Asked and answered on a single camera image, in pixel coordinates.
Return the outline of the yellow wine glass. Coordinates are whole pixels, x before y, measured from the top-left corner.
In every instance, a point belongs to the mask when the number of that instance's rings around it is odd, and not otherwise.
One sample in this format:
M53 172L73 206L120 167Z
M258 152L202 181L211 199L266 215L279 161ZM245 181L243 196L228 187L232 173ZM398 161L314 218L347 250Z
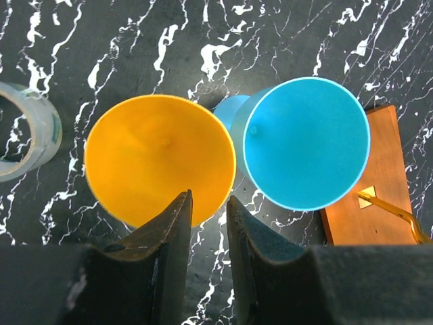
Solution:
M94 197L117 220L139 227L191 191L197 226L230 195L236 156L227 128L205 107L174 95L140 95L97 120L84 166Z

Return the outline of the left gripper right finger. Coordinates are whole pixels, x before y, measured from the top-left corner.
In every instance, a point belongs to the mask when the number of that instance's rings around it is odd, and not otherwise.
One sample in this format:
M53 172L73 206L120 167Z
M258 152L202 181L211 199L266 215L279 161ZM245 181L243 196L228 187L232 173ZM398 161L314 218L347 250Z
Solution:
M239 324L431 324L432 247L289 242L234 196L227 233Z

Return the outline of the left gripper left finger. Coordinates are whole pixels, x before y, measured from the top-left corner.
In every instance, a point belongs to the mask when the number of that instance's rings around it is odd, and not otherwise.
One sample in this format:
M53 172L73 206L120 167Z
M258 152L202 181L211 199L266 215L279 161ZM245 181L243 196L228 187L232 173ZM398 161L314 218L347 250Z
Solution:
M2 324L180 324L193 197L121 240L1 247Z

